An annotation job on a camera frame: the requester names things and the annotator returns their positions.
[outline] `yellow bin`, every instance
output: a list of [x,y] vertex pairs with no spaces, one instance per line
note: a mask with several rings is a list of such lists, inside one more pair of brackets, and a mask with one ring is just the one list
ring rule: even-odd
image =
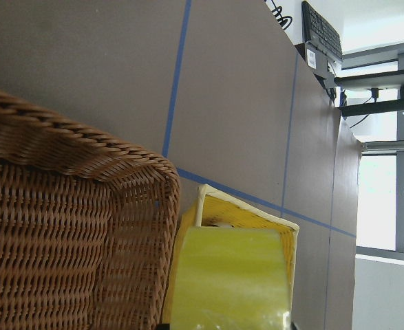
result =
[[182,222],[174,245],[173,263],[169,277],[169,288],[165,298],[162,321],[170,323],[174,285],[178,268],[179,253],[184,237],[190,227],[227,226],[234,228],[274,229],[281,238],[290,293],[290,307],[293,298],[295,259],[299,226],[290,221],[265,213],[225,192],[209,185],[199,186],[198,199],[182,215]]

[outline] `white label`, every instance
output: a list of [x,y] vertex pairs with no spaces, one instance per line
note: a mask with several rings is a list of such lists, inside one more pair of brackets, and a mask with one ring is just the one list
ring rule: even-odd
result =
[[307,49],[307,64],[313,69],[317,68],[317,58],[315,56],[315,53],[312,52],[310,49]]

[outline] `woven basket wall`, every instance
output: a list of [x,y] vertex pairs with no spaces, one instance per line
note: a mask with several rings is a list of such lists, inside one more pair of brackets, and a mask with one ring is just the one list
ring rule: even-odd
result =
[[0,329],[153,329],[179,187],[165,158],[0,91]]

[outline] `black bar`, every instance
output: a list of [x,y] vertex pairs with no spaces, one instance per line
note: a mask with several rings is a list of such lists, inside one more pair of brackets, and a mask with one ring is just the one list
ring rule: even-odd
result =
[[370,115],[372,113],[383,113],[404,110],[404,98],[393,101],[375,103],[355,104],[339,108],[343,117]]

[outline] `black keyboard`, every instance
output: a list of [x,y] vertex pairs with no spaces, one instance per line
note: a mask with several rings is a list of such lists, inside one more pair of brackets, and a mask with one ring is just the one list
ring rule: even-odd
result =
[[301,4],[304,42],[311,43],[332,60],[342,63],[338,32],[307,1]]

